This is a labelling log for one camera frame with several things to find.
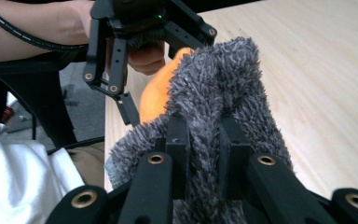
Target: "human arm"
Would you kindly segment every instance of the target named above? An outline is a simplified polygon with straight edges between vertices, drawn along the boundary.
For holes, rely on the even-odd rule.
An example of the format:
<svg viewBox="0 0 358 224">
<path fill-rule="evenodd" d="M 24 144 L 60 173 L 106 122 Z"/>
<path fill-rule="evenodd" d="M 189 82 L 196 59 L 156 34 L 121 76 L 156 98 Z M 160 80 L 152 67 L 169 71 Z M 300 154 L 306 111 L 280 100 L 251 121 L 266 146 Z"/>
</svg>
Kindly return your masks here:
<svg viewBox="0 0 358 224">
<path fill-rule="evenodd" d="M 91 1 L 22 4 L 0 0 L 0 16 L 22 31 L 47 41 L 87 44 Z M 29 45 L 0 27 L 0 62 L 29 58 L 48 52 Z"/>
</svg>

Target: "black clamp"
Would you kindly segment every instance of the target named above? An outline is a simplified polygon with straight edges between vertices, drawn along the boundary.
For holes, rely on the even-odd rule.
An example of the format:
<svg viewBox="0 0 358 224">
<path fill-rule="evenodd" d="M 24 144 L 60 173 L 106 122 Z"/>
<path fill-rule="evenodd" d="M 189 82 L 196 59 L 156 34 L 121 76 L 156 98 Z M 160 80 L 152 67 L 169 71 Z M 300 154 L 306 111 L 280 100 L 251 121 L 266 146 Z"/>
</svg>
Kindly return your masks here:
<svg viewBox="0 0 358 224">
<path fill-rule="evenodd" d="M 278 158 L 254 153 L 234 118 L 220 122 L 221 197 L 242 201 L 249 224 L 358 224 L 358 189 L 338 189 L 331 201 L 310 192 Z M 173 200 L 186 200 L 190 133 L 170 118 L 167 137 L 140 158 L 132 181 L 106 193 L 83 186 L 69 192 L 47 223 L 172 223 Z"/>
<path fill-rule="evenodd" d="M 183 47 L 212 45 L 217 31 L 180 0 L 101 0 L 91 10 L 91 31 L 84 80 L 112 97 L 125 124 L 139 123 L 138 111 L 127 84 L 129 52 L 154 42 L 170 45 L 169 56 Z M 106 38 L 113 37 L 109 78 L 103 77 Z"/>
</svg>

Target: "white sleeve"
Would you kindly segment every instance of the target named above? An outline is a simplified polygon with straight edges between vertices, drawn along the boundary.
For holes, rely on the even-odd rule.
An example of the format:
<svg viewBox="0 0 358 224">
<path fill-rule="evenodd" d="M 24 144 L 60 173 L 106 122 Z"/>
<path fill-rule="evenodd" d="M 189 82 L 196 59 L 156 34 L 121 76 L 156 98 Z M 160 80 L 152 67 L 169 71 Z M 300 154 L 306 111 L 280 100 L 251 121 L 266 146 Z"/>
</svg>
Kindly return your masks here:
<svg viewBox="0 0 358 224">
<path fill-rule="evenodd" d="M 65 150 L 49 157 L 36 141 L 0 143 L 0 223 L 45 223 L 61 198 L 81 185 Z"/>
</svg>

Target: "wooden table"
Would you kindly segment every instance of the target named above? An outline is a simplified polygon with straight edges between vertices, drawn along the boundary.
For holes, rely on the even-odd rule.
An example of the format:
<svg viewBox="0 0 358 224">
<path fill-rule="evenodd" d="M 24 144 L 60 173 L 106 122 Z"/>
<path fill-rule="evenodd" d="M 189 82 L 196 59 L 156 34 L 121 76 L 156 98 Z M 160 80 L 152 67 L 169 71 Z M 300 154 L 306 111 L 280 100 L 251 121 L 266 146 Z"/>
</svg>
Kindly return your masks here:
<svg viewBox="0 0 358 224">
<path fill-rule="evenodd" d="M 358 189 L 358 0 L 268 0 L 200 15 L 217 29 L 216 42 L 250 36 L 258 45 L 270 109 L 299 180 L 327 198 L 336 188 Z M 149 79 L 130 69 L 136 104 Z M 111 99 L 105 127 L 108 155 L 130 128 Z"/>
</svg>

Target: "finger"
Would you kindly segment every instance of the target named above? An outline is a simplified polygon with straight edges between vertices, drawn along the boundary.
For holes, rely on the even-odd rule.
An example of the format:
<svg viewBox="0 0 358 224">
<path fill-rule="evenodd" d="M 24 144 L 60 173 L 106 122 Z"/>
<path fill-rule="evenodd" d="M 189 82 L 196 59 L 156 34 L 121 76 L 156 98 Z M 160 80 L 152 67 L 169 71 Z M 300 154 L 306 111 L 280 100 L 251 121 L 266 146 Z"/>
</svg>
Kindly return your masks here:
<svg viewBox="0 0 358 224">
<path fill-rule="evenodd" d="M 154 62 L 154 63 L 151 63 L 149 65 L 137 65 L 137 66 L 133 66 L 130 64 L 130 66 L 135 69 L 136 71 L 138 72 L 141 72 L 147 76 L 149 75 L 153 75 L 153 74 L 156 74 L 157 71 L 163 67 L 165 65 L 165 60 L 164 59 L 161 59 L 157 62 Z"/>
<path fill-rule="evenodd" d="M 133 66 L 148 65 L 164 58 L 164 42 L 150 44 L 130 53 L 129 64 Z"/>
</svg>

